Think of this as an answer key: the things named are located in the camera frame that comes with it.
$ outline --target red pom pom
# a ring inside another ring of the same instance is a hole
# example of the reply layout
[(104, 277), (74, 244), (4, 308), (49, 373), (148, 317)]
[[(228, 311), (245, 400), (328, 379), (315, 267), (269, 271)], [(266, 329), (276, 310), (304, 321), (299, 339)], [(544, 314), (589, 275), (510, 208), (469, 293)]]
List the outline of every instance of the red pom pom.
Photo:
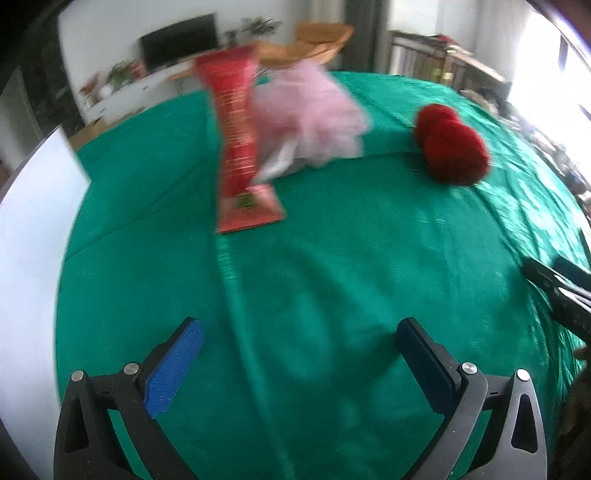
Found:
[(425, 156), (433, 178), (452, 185), (472, 185), (489, 171), (490, 156), (476, 130), (442, 120), (425, 142)]
[(425, 140), (431, 133), (431, 130), (441, 120), (457, 120), (460, 121), (456, 111), (447, 105), (440, 105), (433, 103), (421, 109), (417, 116), (417, 126), (414, 129), (414, 138), (421, 147), (424, 147)]

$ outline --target curtain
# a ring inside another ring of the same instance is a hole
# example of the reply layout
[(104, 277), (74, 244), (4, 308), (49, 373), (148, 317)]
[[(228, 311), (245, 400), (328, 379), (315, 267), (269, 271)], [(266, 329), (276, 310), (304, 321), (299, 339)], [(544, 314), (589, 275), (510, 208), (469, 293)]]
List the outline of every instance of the curtain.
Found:
[(345, 21), (345, 0), (309, 0), (310, 20), (342, 23)]
[(17, 68), (0, 94), (0, 158), (12, 173), (37, 148), (43, 135)]
[(342, 69), (385, 72), (389, 0), (345, 0), (345, 23), (355, 34), (343, 49)]

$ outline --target wooden chair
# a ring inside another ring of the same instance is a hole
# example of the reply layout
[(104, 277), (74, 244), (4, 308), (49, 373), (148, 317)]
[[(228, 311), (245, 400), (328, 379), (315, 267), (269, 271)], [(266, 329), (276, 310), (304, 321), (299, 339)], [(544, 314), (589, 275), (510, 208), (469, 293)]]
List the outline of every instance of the wooden chair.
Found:
[(261, 66), (269, 69), (289, 68), (303, 59), (325, 64), (337, 55), (354, 31), (350, 25), (302, 22), (295, 27), (295, 42), (291, 45), (257, 40), (255, 50)]

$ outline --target tv stand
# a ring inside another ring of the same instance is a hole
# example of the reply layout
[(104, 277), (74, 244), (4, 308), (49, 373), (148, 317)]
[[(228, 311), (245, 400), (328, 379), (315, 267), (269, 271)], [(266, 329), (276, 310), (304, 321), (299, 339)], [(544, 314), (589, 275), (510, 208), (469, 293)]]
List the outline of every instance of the tv stand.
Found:
[(178, 95), (199, 90), (201, 88), (199, 81), (190, 74), (170, 78), (181, 72), (190, 72), (190, 69), (191, 63), (184, 61), (157, 70), (134, 83), (121, 87), (92, 107), (82, 109), (80, 111), (82, 118), (86, 125), (99, 118), (112, 124), (134, 112), (152, 108)]

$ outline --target white wall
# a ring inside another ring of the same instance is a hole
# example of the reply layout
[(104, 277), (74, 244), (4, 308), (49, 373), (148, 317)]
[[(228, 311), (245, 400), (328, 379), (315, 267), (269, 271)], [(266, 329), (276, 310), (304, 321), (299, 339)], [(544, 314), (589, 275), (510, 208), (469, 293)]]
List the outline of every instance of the white wall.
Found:
[(16, 69), (0, 95), (0, 158), (10, 173), (25, 161), (43, 139), (37, 121), (27, 108)]
[(466, 50), (474, 51), (481, 7), (482, 0), (439, 0), (437, 32), (453, 38)]
[(463, 48), (473, 50), (481, 2), (482, 0), (392, 0), (388, 25), (391, 30), (420, 35), (448, 35)]
[(485, 0), (474, 57), (513, 80), (517, 69), (519, 41), (534, 8), (526, 0)]
[(309, 18), (314, 22), (343, 23), (345, 0), (308, 0)]
[(388, 28), (419, 35), (435, 35), (439, 1), (391, 0)]
[(287, 43), (307, 9), (305, 0), (75, 0), (59, 17), (62, 53), (77, 92), (95, 72), (104, 80), (115, 63), (138, 59), (137, 40), (172, 23), (217, 12), (221, 41), (243, 18), (262, 15), (283, 22), (273, 40)]

